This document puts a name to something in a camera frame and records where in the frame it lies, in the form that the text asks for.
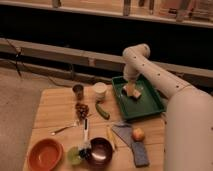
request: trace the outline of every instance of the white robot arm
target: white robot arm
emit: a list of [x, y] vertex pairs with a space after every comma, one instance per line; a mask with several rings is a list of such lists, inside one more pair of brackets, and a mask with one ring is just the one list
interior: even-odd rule
[[123, 51], [124, 79], [143, 74], [168, 99], [165, 132], [165, 171], [213, 170], [213, 98], [162, 69], [147, 58], [146, 44]]

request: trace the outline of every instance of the green tray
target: green tray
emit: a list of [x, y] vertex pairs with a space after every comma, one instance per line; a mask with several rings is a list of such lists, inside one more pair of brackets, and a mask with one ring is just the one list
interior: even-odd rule
[[140, 76], [136, 81], [136, 88], [141, 92], [141, 97], [137, 100], [127, 97], [122, 92], [126, 83], [122, 76], [112, 78], [113, 89], [124, 120], [132, 120], [165, 111], [161, 97], [145, 77]]

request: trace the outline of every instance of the lime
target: lime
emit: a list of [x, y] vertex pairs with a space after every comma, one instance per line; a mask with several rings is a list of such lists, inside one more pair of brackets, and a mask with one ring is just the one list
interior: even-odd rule
[[82, 162], [82, 159], [79, 156], [78, 147], [72, 147], [67, 153], [67, 158], [72, 165], [80, 164]]

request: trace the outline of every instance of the tiled floor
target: tiled floor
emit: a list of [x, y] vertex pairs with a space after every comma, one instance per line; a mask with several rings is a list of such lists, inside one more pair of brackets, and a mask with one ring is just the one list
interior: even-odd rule
[[[74, 81], [54, 78], [72, 86]], [[0, 68], [0, 170], [21, 171], [42, 90], [56, 88], [47, 77]]]

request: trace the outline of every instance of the green fruit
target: green fruit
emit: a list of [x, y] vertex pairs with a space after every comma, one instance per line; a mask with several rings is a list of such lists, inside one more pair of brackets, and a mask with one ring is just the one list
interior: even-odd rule
[[78, 147], [72, 147], [67, 153], [67, 158], [72, 165], [79, 165], [82, 158], [79, 156]]
[[110, 114], [105, 112], [98, 104], [98, 102], [95, 103], [95, 107], [96, 110], [98, 111], [98, 113], [104, 118], [104, 119], [109, 119], [110, 118]]

